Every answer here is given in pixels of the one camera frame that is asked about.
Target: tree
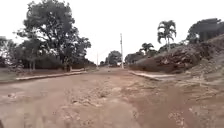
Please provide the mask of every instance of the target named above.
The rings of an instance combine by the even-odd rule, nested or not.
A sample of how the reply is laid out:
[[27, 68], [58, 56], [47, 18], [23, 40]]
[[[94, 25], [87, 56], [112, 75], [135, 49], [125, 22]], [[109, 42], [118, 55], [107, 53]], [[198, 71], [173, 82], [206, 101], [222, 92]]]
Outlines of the tree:
[[8, 64], [12, 65], [17, 63], [17, 55], [16, 47], [17, 44], [14, 43], [12, 40], [8, 40], [4, 46], [5, 48], [5, 58]]
[[105, 62], [109, 62], [109, 64], [112, 66], [117, 66], [117, 63], [121, 62], [121, 53], [115, 50], [111, 51]]
[[29, 68], [30, 70], [36, 69], [36, 60], [37, 58], [41, 57], [44, 53], [44, 49], [42, 49], [41, 41], [38, 39], [26, 40], [21, 45], [21, 59], [25, 59], [29, 61]]
[[142, 48], [140, 50], [143, 50], [146, 54], [149, 50], [151, 50], [151, 48], [154, 48], [152, 43], [143, 43]]
[[6, 67], [5, 58], [2, 56], [0, 56], [0, 67], [1, 68]]
[[126, 57], [125, 57], [125, 63], [126, 64], [133, 64], [135, 63], [136, 61], [140, 60], [140, 59], [143, 59], [145, 56], [144, 54], [141, 52], [141, 51], [138, 51], [136, 53], [132, 53], [132, 54], [128, 54]]
[[100, 66], [104, 66], [104, 61], [100, 61]]
[[158, 42], [161, 43], [161, 39], [164, 38], [167, 44], [167, 51], [170, 50], [170, 39], [174, 41], [176, 37], [176, 24], [174, 21], [162, 21], [158, 27]]
[[[170, 44], [170, 48], [173, 49], [173, 48], [176, 48], [178, 46], [183, 46], [184, 44], [183, 43], [171, 43]], [[167, 49], [167, 44], [163, 45], [162, 47], [160, 47], [158, 53], [162, 53], [162, 52], [165, 52]]]
[[25, 28], [18, 35], [28, 39], [38, 39], [45, 48], [56, 51], [61, 62], [67, 63], [66, 52], [72, 43], [78, 41], [78, 29], [74, 27], [71, 8], [58, 0], [31, 2], [24, 20]]
[[82, 37], [78, 38], [78, 43], [75, 44], [76, 54], [80, 57], [85, 57], [87, 48], [91, 47], [91, 43], [88, 38]]
[[211, 18], [198, 21], [188, 30], [186, 40], [191, 43], [202, 42], [224, 33], [224, 22]]
[[5, 37], [0, 37], [0, 57], [1, 65], [4, 67], [13, 61], [14, 57], [12, 54], [15, 51], [16, 44]]

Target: unpaved road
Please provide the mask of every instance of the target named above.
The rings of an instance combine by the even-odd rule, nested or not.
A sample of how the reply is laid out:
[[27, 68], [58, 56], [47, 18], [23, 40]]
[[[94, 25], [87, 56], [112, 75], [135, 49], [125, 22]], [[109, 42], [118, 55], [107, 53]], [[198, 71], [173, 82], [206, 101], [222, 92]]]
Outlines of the unpaved road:
[[113, 69], [0, 86], [5, 128], [223, 128], [220, 89]]

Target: vegetation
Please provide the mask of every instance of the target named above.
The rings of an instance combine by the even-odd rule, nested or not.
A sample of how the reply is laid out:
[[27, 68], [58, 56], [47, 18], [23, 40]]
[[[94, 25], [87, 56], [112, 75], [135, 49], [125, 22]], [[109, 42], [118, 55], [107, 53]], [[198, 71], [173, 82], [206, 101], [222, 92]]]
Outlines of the vegetation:
[[105, 62], [104, 61], [100, 61], [100, 66], [104, 66]]
[[176, 37], [176, 24], [174, 21], [162, 21], [159, 24], [158, 27], [158, 42], [161, 43], [161, 39], [165, 39], [167, 44], [167, 51], [169, 51], [170, 48], [170, 39], [174, 41], [174, 37]]
[[[183, 43], [172, 43], [172, 44], [170, 44], [170, 49], [176, 48], [178, 46], [183, 46], [183, 45], [184, 45]], [[167, 47], [168, 47], [167, 44], [163, 45], [162, 47], [159, 48], [157, 53], [162, 53], [162, 52], [167, 51]]]
[[28, 4], [24, 29], [16, 34], [24, 39], [19, 45], [0, 37], [0, 66], [57, 69], [94, 65], [85, 59], [91, 43], [79, 37], [68, 3], [42, 0]]
[[203, 42], [224, 33], [224, 22], [217, 18], [205, 19], [193, 24], [186, 40], [190, 43]]
[[152, 45], [152, 43], [143, 43], [142, 44], [142, 48], [140, 50], [143, 50], [145, 52], [145, 54], [147, 52], [149, 52], [151, 50], [151, 48], [154, 48], [154, 46]]
[[133, 53], [133, 54], [128, 54], [125, 57], [125, 63], [128, 64], [128, 65], [134, 64], [135, 62], [137, 62], [140, 59], [143, 59], [144, 57], [145, 57], [144, 53], [142, 53], [141, 51], [138, 51], [138, 52]]
[[119, 51], [111, 51], [105, 60], [105, 63], [111, 66], [117, 66], [118, 62], [121, 62], [121, 53]]

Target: sky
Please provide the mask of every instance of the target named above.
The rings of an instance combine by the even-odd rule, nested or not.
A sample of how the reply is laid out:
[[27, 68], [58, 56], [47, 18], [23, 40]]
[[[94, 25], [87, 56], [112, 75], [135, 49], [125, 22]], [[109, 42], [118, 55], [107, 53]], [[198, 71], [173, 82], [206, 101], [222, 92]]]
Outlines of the sky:
[[[32, 0], [0, 0], [0, 36], [13, 39], [13, 32], [23, 28], [27, 4]], [[97, 63], [105, 60], [112, 50], [120, 51], [120, 33], [123, 36], [124, 57], [141, 48], [145, 42], [155, 49], [157, 27], [163, 20], [176, 22], [177, 37], [186, 38], [190, 26], [207, 18], [224, 19], [223, 0], [65, 0], [70, 3], [75, 26], [80, 36], [88, 37], [92, 47], [87, 58]]]

